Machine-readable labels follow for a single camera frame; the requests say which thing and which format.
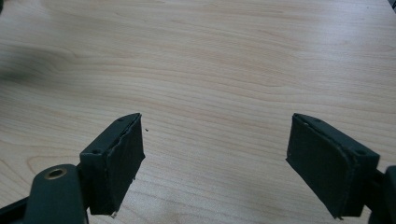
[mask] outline wooden table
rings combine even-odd
[[[395,37],[386,0],[6,1],[0,206],[140,112],[147,158],[92,223],[340,223],[285,162],[291,115],[396,164]]]

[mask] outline wood grain surface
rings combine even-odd
[[[285,162],[291,115],[396,164],[395,36],[387,0],[8,0],[0,207],[140,112],[147,158],[91,223],[341,223]]]

